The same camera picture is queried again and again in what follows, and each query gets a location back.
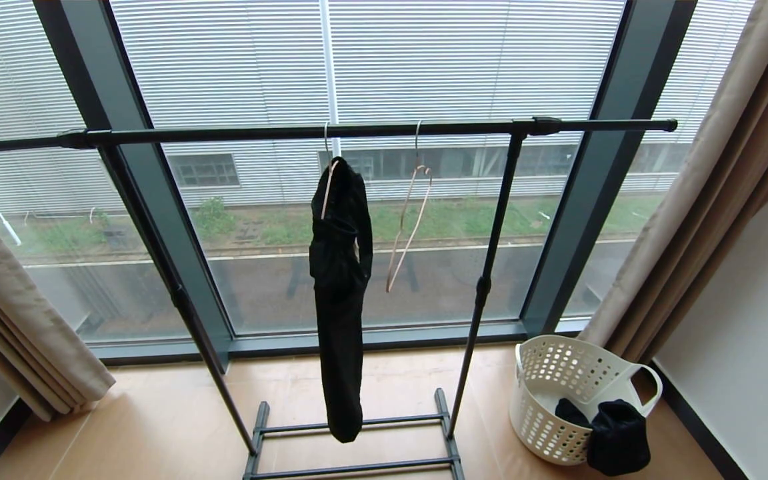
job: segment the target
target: white building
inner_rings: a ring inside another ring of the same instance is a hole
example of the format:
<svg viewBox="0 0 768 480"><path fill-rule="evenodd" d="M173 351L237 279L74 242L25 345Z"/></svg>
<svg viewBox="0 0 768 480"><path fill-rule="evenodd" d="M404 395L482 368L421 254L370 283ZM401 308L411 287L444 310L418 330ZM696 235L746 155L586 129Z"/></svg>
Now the white building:
<svg viewBox="0 0 768 480"><path fill-rule="evenodd" d="M670 185L743 30L751 0L699 0L627 191ZM114 0L156 127L585 119L624 3L619 0L387 2ZM328 74L333 71L333 93ZM0 139L83 127L30 0L0 0ZM579 134L528 139L515 195L561 192ZM494 195L505 137L422 137L434 195ZM413 139L346 139L371 199L396 198ZM323 140L166 145L190 205L306 203ZM120 210L94 151L0 153L7 215Z"/></svg>

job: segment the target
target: glass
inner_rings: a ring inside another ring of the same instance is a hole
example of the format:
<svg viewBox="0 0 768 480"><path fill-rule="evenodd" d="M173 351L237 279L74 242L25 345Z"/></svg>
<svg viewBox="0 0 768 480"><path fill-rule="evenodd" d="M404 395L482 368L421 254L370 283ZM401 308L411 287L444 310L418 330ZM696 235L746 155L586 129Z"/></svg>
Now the glass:
<svg viewBox="0 0 768 480"><path fill-rule="evenodd" d="M587 118L622 1L528 4L331 0L331 43L318 2L156 3L113 0L115 17L159 128ZM329 96L325 49L333 58ZM238 185L177 178L211 271L240 334L316 327L307 252L310 200L326 149L363 174L375 237L365 325L470 318L508 137L422 137L435 186L412 252L384 292L413 137L163 145L165 154L232 154ZM494 269L489 319L516 317L579 134L528 139L547 152L522 161ZM424 192L424 182L414 198ZM411 230L415 201L405 220Z"/></svg>
<svg viewBox="0 0 768 480"><path fill-rule="evenodd" d="M674 133L648 131L644 135L568 301L560 330L569 330L566 322L588 319L615 282L633 243L683 166L752 6L751 0L699 0L653 113L655 119L678 119L680 127Z"/></svg>
<svg viewBox="0 0 768 480"><path fill-rule="evenodd" d="M0 2L0 139L84 128L31 2ZM83 340L188 337L95 151L0 153L0 236Z"/></svg>

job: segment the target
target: horizontal black rod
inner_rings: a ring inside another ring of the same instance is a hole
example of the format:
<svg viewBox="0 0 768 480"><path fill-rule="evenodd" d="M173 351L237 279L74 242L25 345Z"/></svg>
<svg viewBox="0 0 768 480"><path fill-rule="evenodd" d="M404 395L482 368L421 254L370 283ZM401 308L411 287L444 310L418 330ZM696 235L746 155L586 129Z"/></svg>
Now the horizontal black rod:
<svg viewBox="0 0 768 480"><path fill-rule="evenodd" d="M412 415L408 417L390 417L389 419L369 419L363 420L363 425L387 425L388 423L408 423L408 422L428 422L431 420L442 420L442 413L432 413L429 415ZM288 431L310 431L311 429L326 429L328 423L308 423L308 425L284 425L280 427L266 427L259 429L263 433L283 433Z"/></svg>
<svg viewBox="0 0 768 480"><path fill-rule="evenodd" d="M551 117L536 117L525 121L484 121L472 123L423 122L420 135L491 135L512 134L516 131L535 136L559 131L674 131L676 119L647 121L618 119L618 121L561 121ZM415 123L338 124L328 126L328 137L401 137L413 136ZM200 128L181 130L72 130L56 137L42 139L0 140L0 152L8 150L64 147L94 149L98 146L125 143L227 142L238 140L323 139L325 125L296 127Z"/></svg>
<svg viewBox="0 0 768 480"><path fill-rule="evenodd" d="M439 459L419 459L418 461L400 461L387 463L373 463L366 465L348 465L348 467L314 468L310 470L274 471L268 473L254 473L251 479L266 480L267 478L296 478L314 477L317 475L338 475L342 473L354 473L357 471L390 470L395 468L432 467L433 465L450 465L454 462L449 457Z"/></svg>

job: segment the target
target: curtain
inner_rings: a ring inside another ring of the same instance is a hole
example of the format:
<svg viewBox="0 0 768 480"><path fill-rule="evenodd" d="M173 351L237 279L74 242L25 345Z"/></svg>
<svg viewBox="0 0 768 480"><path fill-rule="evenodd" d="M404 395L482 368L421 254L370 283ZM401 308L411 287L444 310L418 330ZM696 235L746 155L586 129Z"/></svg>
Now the curtain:
<svg viewBox="0 0 768 480"><path fill-rule="evenodd" d="M99 400L115 383L1 238L0 373L46 421Z"/></svg>
<svg viewBox="0 0 768 480"><path fill-rule="evenodd" d="M579 337L649 361L766 200L768 0L758 0L679 176Z"/></svg>

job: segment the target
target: white laundry basket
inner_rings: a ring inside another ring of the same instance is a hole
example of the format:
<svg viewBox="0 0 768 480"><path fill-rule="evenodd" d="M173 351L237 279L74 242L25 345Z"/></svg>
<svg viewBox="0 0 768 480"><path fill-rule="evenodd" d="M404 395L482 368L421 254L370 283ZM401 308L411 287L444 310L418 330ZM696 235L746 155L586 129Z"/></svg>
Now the white laundry basket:
<svg viewBox="0 0 768 480"><path fill-rule="evenodd" d="M515 366L511 426L532 453L558 465L584 462L591 435L591 429L555 416L560 398L568 398L592 420L598 404L618 399L648 416L662 395L662 382L652 368L558 335L534 337L516 346ZM630 381L640 368L656 380L656 395L644 405Z"/></svg>

